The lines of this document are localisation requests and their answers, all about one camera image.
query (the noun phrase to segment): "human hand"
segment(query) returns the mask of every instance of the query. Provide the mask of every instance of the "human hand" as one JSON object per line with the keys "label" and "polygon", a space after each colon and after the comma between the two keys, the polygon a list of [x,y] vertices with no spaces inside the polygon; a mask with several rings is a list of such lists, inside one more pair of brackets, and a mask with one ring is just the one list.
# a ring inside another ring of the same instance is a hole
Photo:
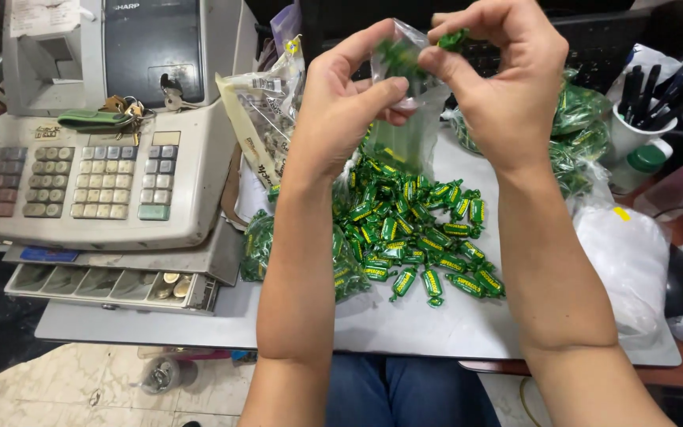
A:
{"label": "human hand", "polygon": [[397,126],[407,121],[407,113],[388,108],[404,97],[406,78],[392,77],[376,84],[370,79],[350,79],[370,58],[375,45],[393,35],[394,21],[378,22],[310,63],[285,178],[302,175],[303,181],[330,183],[341,173],[371,121],[384,119]]}
{"label": "human hand", "polygon": [[468,28],[500,49],[499,73],[481,78],[456,53],[431,46],[418,62],[447,83],[468,134],[498,173],[549,169],[547,146],[568,43],[534,0],[479,0],[464,11],[434,14],[428,34]]}

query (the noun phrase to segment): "cash register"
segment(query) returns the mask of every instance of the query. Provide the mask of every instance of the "cash register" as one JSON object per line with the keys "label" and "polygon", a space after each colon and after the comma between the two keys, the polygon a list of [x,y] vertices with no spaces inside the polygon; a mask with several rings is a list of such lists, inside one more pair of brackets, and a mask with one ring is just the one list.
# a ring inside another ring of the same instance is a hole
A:
{"label": "cash register", "polygon": [[[74,27],[49,32],[24,25],[33,11],[17,5],[5,6],[2,54],[0,238],[14,242],[5,260],[18,263],[5,292],[212,315],[218,287],[236,282],[241,249],[219,211],[237,141],[215,73],[251,71],[249,7],[82,0],[59,11],[77,14]],[[163,78],[186,108],[166,108]],[[156,112],[138,142],[57,122],[114,95]]]}

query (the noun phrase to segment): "white cup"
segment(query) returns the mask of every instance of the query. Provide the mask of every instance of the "white cup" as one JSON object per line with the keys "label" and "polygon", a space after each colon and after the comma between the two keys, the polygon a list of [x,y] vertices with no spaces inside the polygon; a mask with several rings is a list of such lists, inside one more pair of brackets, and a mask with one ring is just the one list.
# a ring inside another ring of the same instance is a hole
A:
{"label": "white cup", "polygon": [[[662,137],[666,132],[674,129],[678,123],[675,117],[669,124],[659,131],[643,131],[631,126],[625,122],[619,115],[619,104],[621,101],[613,105],[613,110],[610,115],[610,141],[612,146],[610,151],[606,154],[605,159],[602,160],[604,166],[612,165],[615,162],[626,157],[631,151],[647,144],[653,139]],[[650,101],[650,108],[653,108],[658,103],[658,100],[653,98]],[[661,112],[669,111],[668,107],[663,107]]]}

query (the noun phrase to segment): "tiled floor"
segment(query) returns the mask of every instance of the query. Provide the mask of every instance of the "tiled floor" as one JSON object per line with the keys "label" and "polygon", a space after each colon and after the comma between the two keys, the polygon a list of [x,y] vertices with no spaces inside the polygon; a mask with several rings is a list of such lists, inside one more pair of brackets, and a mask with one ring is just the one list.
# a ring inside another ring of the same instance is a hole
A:
{"label": "tiled floor", "polygon": [[[67,344],[0,374],[0,427],[235,427],[254,365],[230,359],[197,362],[194,384],[158,397],[128,385],[145,364],[136,346]],[[521,405],[521,377],[481,374],[504,427],[533,427]],[[543,426],[551,425],[536,384],[526,403]]]}

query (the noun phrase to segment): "green bottle cap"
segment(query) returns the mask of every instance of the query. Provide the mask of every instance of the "green bottle cap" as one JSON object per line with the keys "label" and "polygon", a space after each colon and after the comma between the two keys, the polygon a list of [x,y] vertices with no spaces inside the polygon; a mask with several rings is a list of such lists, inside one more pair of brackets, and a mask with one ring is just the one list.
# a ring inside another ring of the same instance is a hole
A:
{"label": "green bottle cap", "polygon": [[626,156],[626,161],[635,170],[644,173],[657,172],[660,166],[666,162],[666,155],[654,145],[643,145],[631,151]]}

